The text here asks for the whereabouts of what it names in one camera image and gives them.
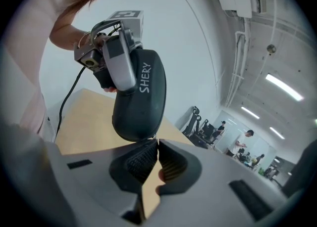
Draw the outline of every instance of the pipe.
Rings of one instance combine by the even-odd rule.
[[[234,80],[233,84],[230,85],[230,93],[228,94],[227,102],[226,102],[226,107],[229,107],[231,105],[231,102],[238,90],[238,87],[240,86],[241,80],[243,79],[243,73],[244,69],[246,67],[246,61],[247,61],[247,56],[248,56],[248,51],[249,51],[249,44],[250,44],[250,28],[248,25],[247,19],[244,19],[244,32],[240,32],[241,34],[244,35],[245,37],[245,42],[244,42],[244,47],[243,47],[243,58],[242,58],[242,64],[241,64],[241,69],[240,69],[240,74],[238,75],[237,72],[233,74]],[[240,61],[237,61],[236,69],[239,68],[239,63]],[[235,84],[235,79],[238,77],[238,83]]]
[[[234,86],[235,81],[236,81],[235,75],[237,75],[237,73],[238,73],[238,68],[239,68],[239,63],[240,63],[240,55],[241,55],[241,53],[239,52],[239,50],[241,49],[241,42],[240,42],[241,35],[244,35],[244,32],[237,31],[235,33],[236,53],[235,53],[235,57],[234,57],[233,73],[231,76],[231,82],[230,82],[229,92],[227,95],[226,105],[228,104],[230,97],[231,97],[231,94],[232,94],[232,91],[233,91],[233,86]]]
[[[270,43],[269,44],[272,44],[273,42],[273,38],[274,38],[274,33],[275,33],[275,29],[276,29],[276,18],[277,18],[277,0],[273,0],[274,1],[274,21],[273,21],[273,30],[272,30],[272,34],[271,34],[271,39],[270,39]],[[265,56],[265,59],[264,59],[264,62],[262,64],[262,67],[261,67],[261,71],[260,73],[258,74],[256,80],[254,81],[253,85],[251,86],[246,98],[248,98],[248,96],[250,95],[250,93],[252,92],[253,90],[253,87],[255,86],[255,84],[257,83],[260,75],[262,74],[262,71],[264,69],[264,66],[266,64],[266,60],[267,58],[269,57],[269,52],[266,53],[266,56]]]
[[[249,51],[249,46],[250,46],[250,33],[249,33],[249,27],[247,26],[248,22],[245,20],[245,42],[244,42],[244,47],[243,47],[243,58],[242,58],[242,65],[240,69],[240,76],[238,76],[238,83],[235,86],[235,90],[233,92],[232,98],[230,99],[230,102],[228,104],[228,107],[231,105],[231,102],[236,95],[236,92],[240,86],[240,83],[243,79],[243,74],[244,74],[244,69],[246,67],[247,63],[247,56],[248,56],[248,51]]]

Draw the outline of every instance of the white ceiling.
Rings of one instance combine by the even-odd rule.
[[[253,16],[244,80],[230,107],[238,110],[244,105],[260,116],[259,120],[250,118],[255,124],[266,130],[274,127],[285,137],[285,140],[276,137],[276,141],[301,154],[307,144],[317,138],[316,40],[293,0],[276,1],[277,24],[272,41],[276,53],[267,58],[261,71],[273,31],[273,0],[267,0],[267,13]],[[291,86],[304,100],[295,101],[267,81],[268,73]]]

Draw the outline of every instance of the wooden table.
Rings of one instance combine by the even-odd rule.
[[[99,151],[130,144],[114,130],[111,116],[114,99],[102,94],[82,89],[61,124],[56,143],[63,155]],[[158,138],[193,145],[165,117],[157,133]],[[155,188],[163,182],[158,177],[161,169],[159,161],[143,185],[143,203],[148,217],[159,204]]]

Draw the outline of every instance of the ceiling light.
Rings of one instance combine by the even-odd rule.
[[[246,109],[245,107],[242,106],[241,109],[243,109],[244,111],[248,112],[249,114],[251,114],[255,118],[259,119],[259,116],[257,116],[256,114],[252,113],[250,110]]]
[[[235,125],[237,125],[234,121],[232,121],[232,120],[230,120],[230,119],[228,119],[230,122],[233,122]]]
[[[277,132],[274,128],[270,127],[270,130],[272,130],[275,134],[277,134],[280,138],[285,139],[279,132]]]
[[[301,96],[298,92],[296,92],[290,86],[288,86],[284,82],[280,81],[276,77],[272,76],[271,74],[268,74],[266,76],[266,79],[269,80],[270,82],[272,82],[273,84],[277,85],[278,87],[280,87],[282,90],[286,91],[289,95],[291,95],[297,101],[301,101],[302,99],[304,99],[304,97]]]

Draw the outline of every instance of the hand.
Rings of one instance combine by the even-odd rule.
[[[98,45],[98,47],[102,47],[102,45],[104,44],[104,41],[107,41],[111,38],[111,36],[108,35],[99,35],[98,37],[96,37],[96,43]]]
[[[114,87],[110,87],[110,88],[104,88],[105,92],[117,92],[118,90]]]
[[[163,169],[161,169],[159,172],[158,172],[158,177],[159,179],[162,181],[162,182],[165,182],[164,180],[164,173],[163,173]],[[159,195],[159,188],[161,187],[161,185],[157,186],[156,189],[155,189],[155,192]]]

